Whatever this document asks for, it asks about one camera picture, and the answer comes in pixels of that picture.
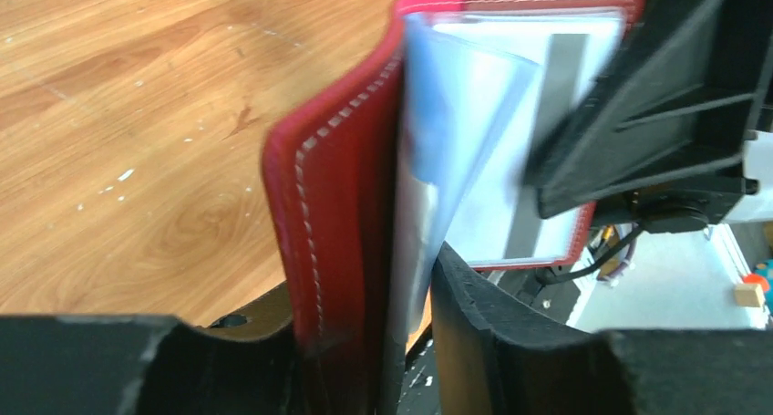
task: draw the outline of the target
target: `wooden floor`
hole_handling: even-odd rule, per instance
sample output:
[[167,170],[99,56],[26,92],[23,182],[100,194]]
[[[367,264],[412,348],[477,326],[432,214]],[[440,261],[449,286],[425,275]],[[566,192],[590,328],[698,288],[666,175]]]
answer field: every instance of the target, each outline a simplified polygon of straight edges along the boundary
[[265,130],[391,0],[0,0],[0,313],[194,324],[283,280]]

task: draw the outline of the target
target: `leather cover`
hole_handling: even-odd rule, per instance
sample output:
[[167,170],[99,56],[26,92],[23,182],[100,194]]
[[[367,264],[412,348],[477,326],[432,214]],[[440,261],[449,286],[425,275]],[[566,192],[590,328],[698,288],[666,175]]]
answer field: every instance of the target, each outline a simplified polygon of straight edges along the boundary
[[309,413],[372,413],[376,403],[403,93],[402,16],[620,6],[630,26],[643,4],[396,0],[391,24],[371,55],[271,129],[263,184],[287,275]]

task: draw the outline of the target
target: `white stitching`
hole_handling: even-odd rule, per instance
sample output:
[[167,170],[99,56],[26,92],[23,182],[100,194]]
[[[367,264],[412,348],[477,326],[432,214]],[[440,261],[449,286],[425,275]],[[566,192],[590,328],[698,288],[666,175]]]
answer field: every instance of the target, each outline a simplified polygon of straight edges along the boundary
[[[464,1],[457,1],[457,2],[430,2],[430,3],[419,3],[415,5],[408,5],[403,6],[398,13],[404,14],[408,10],[415,9],[417,7],[423,7],[423,6],[440,6],[440,5],[469,5],[469,4],[503,4],[503,3],[526,3],[526,2],[568,2],[568,1],[581,1],[581,0],[464,0]],[[627,21],[630,24],[633,19],[634,15],[634,0],[625,0],[628,3],[624,6],[624,9],[626,10],[628,14]],[[341,110],[339,110],[332,118],[330,118],[327,121],[327,126],[329,127],[321,127],[317,130],[316,136],[312,135],[306,141],[304,141],[303,145],[300,149],[298,149],[295,152],[295,179],[296,179],[296,186],[298,188],[298,195],[301,199],[301,211],[304,216],[304,227],[307,232],[307,240],[309,243],[309,250],[311,253],[311,261],[312,261],[312,273],[314,275],[314,288],[316,290],[316,311],[317,311],[317,330],[319,332],[319,335],[321,336],[323,333],[323,329],[325,328],[325,316],[324,316],[324,309],[322,306],[322,287],[320,285],[320,277],[319,277],[319,269],[317,267],[317,258],[316,253],[314,249],[314,235],[311,225],[311,218],[309,216],[309,206],[306,202],[306,190],[304,187],[304,160],[306,155],[311,152],[311,150],[314,148],[314,146],[317,145],[319,138],[324,138],[327,135],[331,133],[332,130],[334,130],[338,125],[343,122],[345,119],[347,119],[349,116],[352,115],[352,112],[354,111],[353,108],[357,108],[359,105],[361,105],[363,102],[368,100],[371,95],[368,94],[376,92],[379,88],[384,86],[384,79],[389,78],[389,76],[392,74],[392,72],[397,68],[397,66],[400,64],[400,61],[402,60],[402,54],[400,52],[397,52],[394,56],[392,56],[389,60],[389,63],[386,64],[383,71],[381,71],[378,75],[378,78],[375,79],[370,85],[368,85],[365,88],[365,91],[362,91],[359,93],[354,99],[350,100],[348,102],[348,106],[343,107]],[[359,99],[360,102],[353,103],[356,99]]]
[[[392,56],[389,64],[386,65],[384,71],[379,74],[378,83],[374,81],[366,88],[369,91],[376,91],[379,87],[384,85],[383,79],[389,78],[392,72],[400,63],[402,58],[401,54]],[[357,108],[363,102],[365,102],[370,96],[365,92],[360,93],[354,99],[349,101],[349,105],[353,108]],[[349,107],[344,107],[336,113],[332,118],[327,121],[327,125],[319,128],[315,135],[312,135],[301,145],[301,148],[295,152],[295,180],[298,188],[298,195],[301,198],[301,212],[304,216],[304,228],[306,230],[306,239],[309,244],[309,250],[311,252],[312,261],[312,274],[314,275],[314,289],[316,291],[316,311],[317,311],[317,331],[322,335],[325,328],[325,315],[322,306],[322,286],[320,284],[319,268],[317,267],[317,258],[314,245],[314,230],[311,225],[311,218],[309,216],[309,205],[306,202],[306,189],[304,183],[304,160],[311,150],[318,144],[320,139],[327,137],[332,130],[338,127],[345,119],[352,115],[354,110]]]
[[572,242],[569,244],[568,253],[562,258],[555,260],[556,262],[571,260],[574,251],[580,246],[580,230],[590,221],[589,218],[593,215],[593,210],[587,203],[580,207],[579,210],[580,214],[577,216],[577,224],[574,225],[574,233],[572,234]]
[[[423,6],[470,5],[470,4],[476,4],[476,3],[481,3],[481,4],[493,3],[493,4],[497,4],[497,3],[526,3],[526,2],[541,2],[541,3],[544,3],[544,2],[571,2],[571,1],[579,1],[579,0],[462,0],[462,1],[457,1],[457,2],[428,2],[428,3],[417,3],[415,5],[403,6],[398,13],[399,14],[403,14],[403,13],[405,13],[408,10],[412,10],[412,9],[414,9],[416,7],[423,7]],[[625,1],[629,2],[630,4],[632,4],[634,2],[634,0],[625,0]]]

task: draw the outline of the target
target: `black plastic bracket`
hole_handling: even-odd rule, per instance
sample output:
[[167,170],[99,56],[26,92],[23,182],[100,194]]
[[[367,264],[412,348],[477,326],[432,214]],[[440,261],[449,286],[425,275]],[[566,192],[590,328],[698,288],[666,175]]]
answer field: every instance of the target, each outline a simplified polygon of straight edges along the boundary
[[630,208],[635,193],[643,203],[666,185],[658,198],[697,197],[721,220],[732,198],[709,196],[745,192],[742,147],[768,97],[771,38],[773,0],[647,0],[592,92],[531,159],[540,214],[615,197]]
[[[709,224],[722,223],[738,201],[755,194],[758,186],[757,181],[745,178],[743,168],[737,165],[605,198],[597,204],[593,223],[600,226],[671,218],[672,222],[659,223],[648,229],[649,233],[700,231]],[[673,218],[669,210],[673,207],[689,207],[696,213],[693,222]]]

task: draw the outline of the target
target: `black cable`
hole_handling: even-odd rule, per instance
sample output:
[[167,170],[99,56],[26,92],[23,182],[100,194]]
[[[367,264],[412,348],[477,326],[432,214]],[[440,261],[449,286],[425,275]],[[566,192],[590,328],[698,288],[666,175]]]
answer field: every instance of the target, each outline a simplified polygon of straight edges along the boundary
[[606,252],[607,249],[609,249],[609,240],[605,240],[601,242],[598,246],[591,247],[588,246],[588,251],[591,252],[591,255],[593,256],[593,260],[599,258],[604,252]]
[[642,233],[645,231],[644,225],[642,223],[639,223],[635,226],[635,228],[625,237],[620,239],[619,242],[614,244],[611,248],[609,248],[604,254],[602,254],[599,258],[595,259],[592,265],[580,269],[579,271],[574,272],[567,272],[564,274],[558,274],[554,275],[550,272],[550,268],[542,268],[541,270],[537,271],[536,278],[537,281],[540,282],[542,285],[557,285],[559,283],[566,283],[567,281],[576,280],[577,278],[582,278],[586,275],[592,274],[603,266],[606,262],[612,260],[612,257],[616,256],[617,253],[623,250],[628,244],[630,244],[636,237],[642,235]]

